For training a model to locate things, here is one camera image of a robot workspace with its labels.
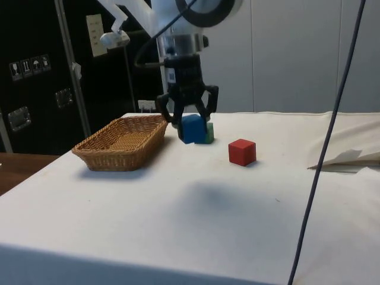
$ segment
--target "white wall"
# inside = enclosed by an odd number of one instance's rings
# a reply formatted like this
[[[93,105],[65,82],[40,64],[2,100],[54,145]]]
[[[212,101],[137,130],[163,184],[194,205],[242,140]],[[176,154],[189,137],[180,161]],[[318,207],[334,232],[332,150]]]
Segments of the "white wall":
[[[341,80],[354,30],[359,0],[343,0],[339,81]],[[343,94],[346,112],[380,111],[380,1],[367,0],[355,54]]]
[[[253,0],[255,111],[324,112],[337,84],[341,0]]]
[[[331,110],[359,3],[244,0],[238,15],[206,31],[202,68],[205,83],[220,86],[218,110]],[[380,111],[379,15],[380,0],[367,0],[342,111]]]

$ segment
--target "cable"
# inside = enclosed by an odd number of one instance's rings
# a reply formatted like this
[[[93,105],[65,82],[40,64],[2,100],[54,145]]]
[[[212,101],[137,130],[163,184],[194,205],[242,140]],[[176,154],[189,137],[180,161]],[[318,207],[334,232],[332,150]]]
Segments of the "cable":
[[[356,18],[355,29],[354,29],[354,33],[353,33],[353,37],[352,37],[352,41],[351,41],[349,57],[347,58],[347,63],[346,63],[346,67],[344,69],[343,78],[342,78],[341,84],[339,86],[339,91],[338,91],[337,98],[335,101],[334,110],[332,112],[330,125],[328,126],[328,131],[326,133],[326,139],[325,139],[325,142],[324,142],[323,147],[322,147],[321,156],[319,157],[318,166],[316,167],[313,184],[312,184],[311,191],[310,191],[308,205],[306,206],[305,216],[303,217],[303,221],[302,221],[302,227],[301,227],[301,231],[299,234],[296,256],[294,258],[293,268],[292,268],[292,272],[290,273],[288,285],[293,284],[293,280],[294,280],[294,277],[296,275],[299,257],[301,254],[302,242],[303,242],[303,238],[305,236],[306,225],[308,223],[311,206],[312,206],[313,200],[314,200],[315,190],[316,190],[316,186],[318,184],[319,174],[321,173],[321,170],[322,170],[323,161],[325,159],[325,155],[327,152],[328,143],[330,141],[331,134],[333,133],[335,120],[337,119],[339,105],[340,105],[340,101],[342,98],[344,86],[346,85],[347,77],[348,77],[348,74],[350,71],[351,62],[352,62],[352,58],[353,58],[353,54],[354,54],[354,50],[355,50],[357,35],[359,33],[359,27],[360,27],[360,22],[362,20],[362,15],[363,15],[365,3],[366,3],[366,0],[361,0],[361,2],[360,2],[359,11],[357,13],[357,18]]]
[[[152,63],[139,64],[138,61],[140,60],[140,57],[142,57],[142,55],[146,52],[147,48],[152,43],[154,43],[157,40],[157,38],[159,36],[161,36],[168,28],[170,28],[172,25],[174,25],[174,23],[177,22],[178,19],[180,19],[184,15],[184,13],[186,13],[187,10],[189,10],[196,2],[197,2],[197,0],[192,0],[190,2],[190,4],[187,5],[187,7],[185,9],[183,9],[172,21],[169,22],[169,24],[167,24],[165,27],[163,27],[157,34],[155,34],[153,37],[151,37],[149,39],[149,41],[147,41],[141,47],[141,49],[137,52],[136,57],[135,57],[135,61],[134,61],[134,65],[137,68],[158,68],[158,67],[163,66],[163,64],[164,64],[163,62],[152,62]]]

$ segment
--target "green cube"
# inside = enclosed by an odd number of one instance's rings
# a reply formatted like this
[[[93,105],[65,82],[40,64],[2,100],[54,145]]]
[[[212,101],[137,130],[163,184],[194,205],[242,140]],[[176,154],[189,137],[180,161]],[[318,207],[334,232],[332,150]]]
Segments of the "green cube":
[[[207,135],[202,144],[212,144],[214,142],[214,124],[207,123]]]

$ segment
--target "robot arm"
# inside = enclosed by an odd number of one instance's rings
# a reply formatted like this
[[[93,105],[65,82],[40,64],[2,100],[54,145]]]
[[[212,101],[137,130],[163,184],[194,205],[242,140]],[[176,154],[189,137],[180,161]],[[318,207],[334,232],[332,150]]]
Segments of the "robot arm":
[[[195,105],[203,118],[207,132],[210,114],[216,112],[219,88],[205,85],[202,79],[199,52],[208,46],[203,29],[220,24],[235,14],[242,0],[151,0],[150,8],[144,0],[98,0],[114,17],[112,32],[104,34],[102,43],[108,48],[125,45],[128,35],[121,30],[122,23],[128,18],[118,5],[125,6],[136,18],[143,29],[157,39],[160,56],[167,83],[167,93],[159,96],[156,105],[168,122],[182,135],[182,114],[184,108]],[[157,64],[138,65],[139,67],[158,67]],[[205,107],[202,101],[208,93]],[[174,101],[174,114],[167,109],[169,99]]]

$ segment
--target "white tablecloth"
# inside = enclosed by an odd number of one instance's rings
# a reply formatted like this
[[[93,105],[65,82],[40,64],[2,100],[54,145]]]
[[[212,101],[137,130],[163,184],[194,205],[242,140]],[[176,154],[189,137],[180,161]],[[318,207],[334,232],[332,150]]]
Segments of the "white tablecloth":
[[[215,114],[212,145],[171,126],[142,170],[67,153],[0,197],[0,284],[286,284],[329,115]],[[336,130],[380,115],[340,115]],[[258,163],[229,163],[228,143]],[[295,284],[379,284],[380,173],[322,173]]]

